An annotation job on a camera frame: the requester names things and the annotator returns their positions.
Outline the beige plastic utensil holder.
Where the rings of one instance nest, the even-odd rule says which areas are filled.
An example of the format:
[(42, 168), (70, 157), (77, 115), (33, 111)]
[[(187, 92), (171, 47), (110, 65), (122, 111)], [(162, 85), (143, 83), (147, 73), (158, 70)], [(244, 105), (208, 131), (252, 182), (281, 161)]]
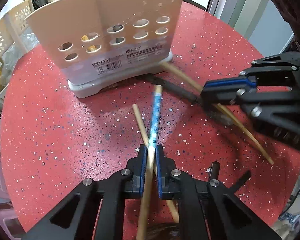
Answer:
[(55, 0), (26, 22), (78, 98), (171, 61), (183, 0)]

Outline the plain wooden chopstick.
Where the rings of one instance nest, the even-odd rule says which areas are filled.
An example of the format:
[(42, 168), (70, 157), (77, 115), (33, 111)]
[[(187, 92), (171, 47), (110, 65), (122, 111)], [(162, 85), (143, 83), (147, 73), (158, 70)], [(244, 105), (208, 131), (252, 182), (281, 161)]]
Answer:
[[(139, 131), (140, 131), (143, 143), (146, 147), (148, 147), (149, 146), (149, 138), (148, 138), (145, 126), (143, 124), (142, 116), (141, 116), (141, 113), (139, 111), (139, 108), (138, 108), (137, 104), (134, 104), (132, 106), (132, 108), (133, 108), (133, 112), (134, 112), (134, 115), (135, 115), (135, 118), (136, 118), (136, 122), (137, 122), (138, 127), (139, 127)], [(174, 222), (179, 223), (179, 213), (178, 213), (178, 210), (177, 210), (177, 207), (176, 207), (174, 201), (166, 200), (166, 205), (167, 205), (167, 207), (168, 207), (168, 209), (171, 213), (171, 216), (172, 216)]]

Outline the pink plastic stool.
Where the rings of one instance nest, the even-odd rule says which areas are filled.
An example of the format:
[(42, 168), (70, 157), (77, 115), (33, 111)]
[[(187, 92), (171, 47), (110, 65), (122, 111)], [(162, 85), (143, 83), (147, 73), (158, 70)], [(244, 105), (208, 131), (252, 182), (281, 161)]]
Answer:
[(5, 184), (4, 175), (0, 157), (0, 199), (4, 202), (0, 203), (0, 234), (3, 238), (21, 239), (25, 234), (25, 230), (21, 226), (17, 214), (13, 208), (10, 196)]

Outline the white perforated plastic shelf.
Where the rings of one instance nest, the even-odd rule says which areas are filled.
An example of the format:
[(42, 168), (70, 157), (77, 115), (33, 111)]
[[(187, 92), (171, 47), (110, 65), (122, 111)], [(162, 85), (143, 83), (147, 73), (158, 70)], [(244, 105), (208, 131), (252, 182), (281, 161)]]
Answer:
[(9, 0), (0, 12), (0, 103), (4, 103), (15, 64), (39, 43), (26, 22), (32, 12), (32, 0)]

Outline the long bamboo chopstick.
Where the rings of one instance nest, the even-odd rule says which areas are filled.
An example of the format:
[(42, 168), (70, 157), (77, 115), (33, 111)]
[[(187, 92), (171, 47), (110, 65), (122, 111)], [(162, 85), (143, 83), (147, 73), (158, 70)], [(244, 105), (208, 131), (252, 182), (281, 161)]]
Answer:
[[(174, 66), (171, 63), (163, 62), (159, 64), (162, 66), (165, 70), (175, 74), (177, 77), (182, 79), (184, 82), (188, 83), (191, 87), (193, 87), (196, 91), (202, 92), (203, 86), (201, 86), (199, 83), (191, 79), (188, 75), (186, 75), (184, 72), (179, 70), (176, 66)], [(250, 140), (255, 144), (257, 149), (262, 153), (262, 155), (267, 159), (267, 161), (270, 163), (270, 165), (274, 164), (273, 159), (269, 156), (269, 154), (266, 152), (266, 150), (262, 147), (262, 145), (259, 143), (259, 141), (253, 136), (253, 134), (247, 129), (237, 118), (236, 116), (228, 109), (228, 107), (221, 105), (220, 103), (213, 103), (213, 107), (215, 107), (217, 110), (219, 110), (221, 113), (225, 114), (227, 117), (229, 117), (234, 125), (236, 125), (247, 137), (250, 138)]]

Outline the black handled metal spoon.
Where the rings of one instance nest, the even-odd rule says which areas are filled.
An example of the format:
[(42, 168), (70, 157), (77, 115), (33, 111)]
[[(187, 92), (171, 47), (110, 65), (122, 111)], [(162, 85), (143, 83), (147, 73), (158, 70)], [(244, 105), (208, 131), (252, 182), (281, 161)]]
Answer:
[(202, 110), (213, 120), (224, 126), (232, 126), (234, 122), (225, 114), (218, 111), (212, 105), (204, 105), (203, 100), (200, 96), (182, 88), (178, 85), (174, 85), (170, 81), (164, 80), (153, 74), (144, 74), (136, 77), (138, 80), (149, 82), (153, 85), (161, 85), (164, 90), (172, 93), (174, 96), (179, 97), (182, 100), (187, 100), (193, 105), (199, 105)]

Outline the blue patterned wooden chopstick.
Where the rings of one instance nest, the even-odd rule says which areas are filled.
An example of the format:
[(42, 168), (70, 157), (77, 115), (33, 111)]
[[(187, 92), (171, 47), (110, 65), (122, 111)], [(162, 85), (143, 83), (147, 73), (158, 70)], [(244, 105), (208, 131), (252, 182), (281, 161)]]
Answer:
[(149, 207), (151, 202), (151, 190), (153, 180), (153, 167), (155, 159), (155, 149), (157, 145), (158, 129), (159, 129), (159, 115), (161, 104), (162, 86), (156, 85), (154, 90), (153, 112), (151, 120), (151, 128), (149, 132), (149, 144), (147, 154), (147, 167), (145, 174), (145, 185), (143, 196), (140, 205), (138, 229), (136, 239), (146, 239)]

